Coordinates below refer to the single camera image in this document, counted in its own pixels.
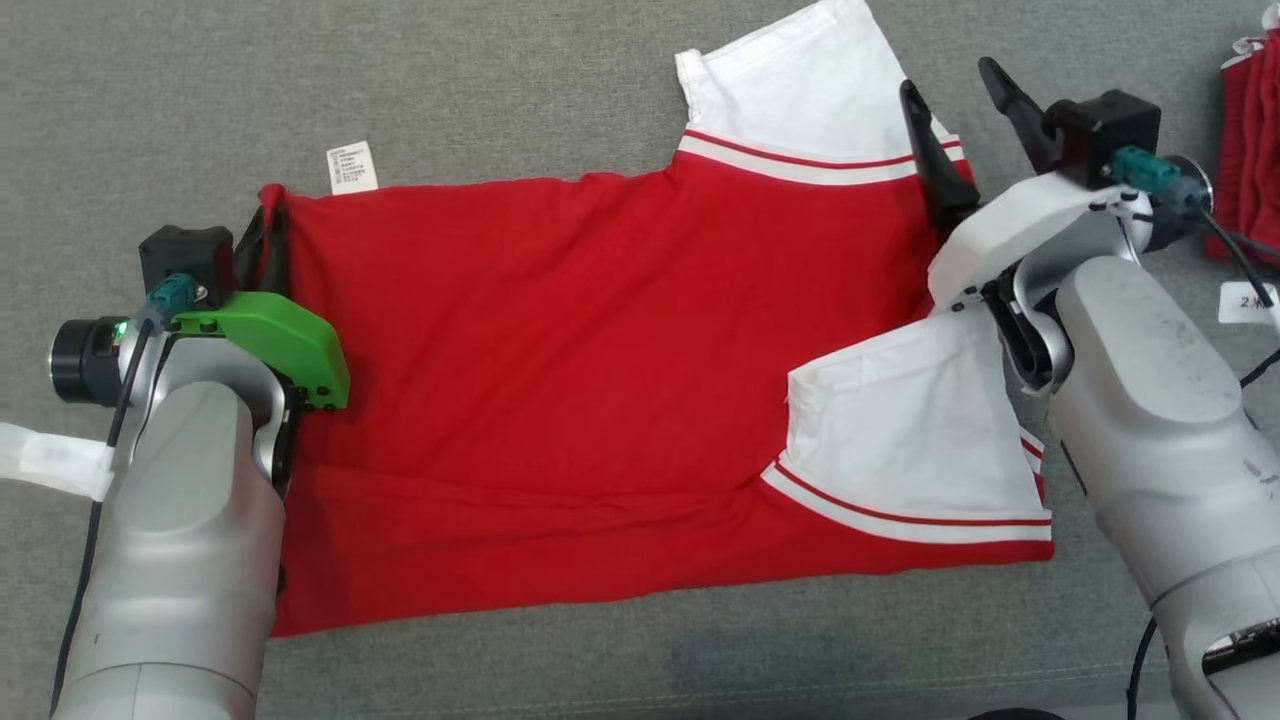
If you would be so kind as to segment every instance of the care label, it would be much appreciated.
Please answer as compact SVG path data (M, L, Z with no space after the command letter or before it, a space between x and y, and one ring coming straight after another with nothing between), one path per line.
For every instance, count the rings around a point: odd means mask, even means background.
M378 173L374 172L374 155L367 141L334 147L328 158L329 186L334 195L378 190Z

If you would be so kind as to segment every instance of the red cloth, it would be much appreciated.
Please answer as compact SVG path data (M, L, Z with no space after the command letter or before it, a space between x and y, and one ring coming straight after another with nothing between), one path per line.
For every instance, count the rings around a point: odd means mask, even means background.
M1052 555L869 536L760 479L787 372L927 299L911 174L805 184L681 151L640 177L261 200L352 372L349 409L302 424L275 635Z
M1222 69L1222 149L1215 217L1230 232L1280 250L1280 51L1272 31L1261 50ZM1206 252L1226 259L1210 237Z
M1280 250L1280 31L1271 31L1267 49L1258 58L1257 104L1252 118L1256 127L1245 132L1256 133L1256 151L1252 154L1253 173L1245 181L1252 187L1249 204L1243 213L1254 209L1253 215L1242 217L1242 227L1249 238Z

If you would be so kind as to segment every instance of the white strap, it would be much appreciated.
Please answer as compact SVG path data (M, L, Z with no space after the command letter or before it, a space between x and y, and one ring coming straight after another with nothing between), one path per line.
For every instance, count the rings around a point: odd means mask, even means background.
M0 477L102 501L115 451L93 439L0 423Z

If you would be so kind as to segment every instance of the camera lens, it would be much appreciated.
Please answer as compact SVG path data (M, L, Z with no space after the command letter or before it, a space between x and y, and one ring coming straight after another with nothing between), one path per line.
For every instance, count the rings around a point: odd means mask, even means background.
M120 395L119 338L128 318L68 320L49 347L49 379L63 402L114 407Z

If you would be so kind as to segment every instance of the teal connector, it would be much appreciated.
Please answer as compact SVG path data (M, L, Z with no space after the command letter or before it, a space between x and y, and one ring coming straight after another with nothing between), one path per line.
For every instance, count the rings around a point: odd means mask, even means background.
M1112 177L1151 195L1162 195L1183 177L1183 170L1133 145L1116 150L1111 156Z
M147 293L147 304L133 315L133 322L141 325L142 320L151 320L148 334L156 334L169 325L174 315L195 306L196 279L187 273L174 273Z

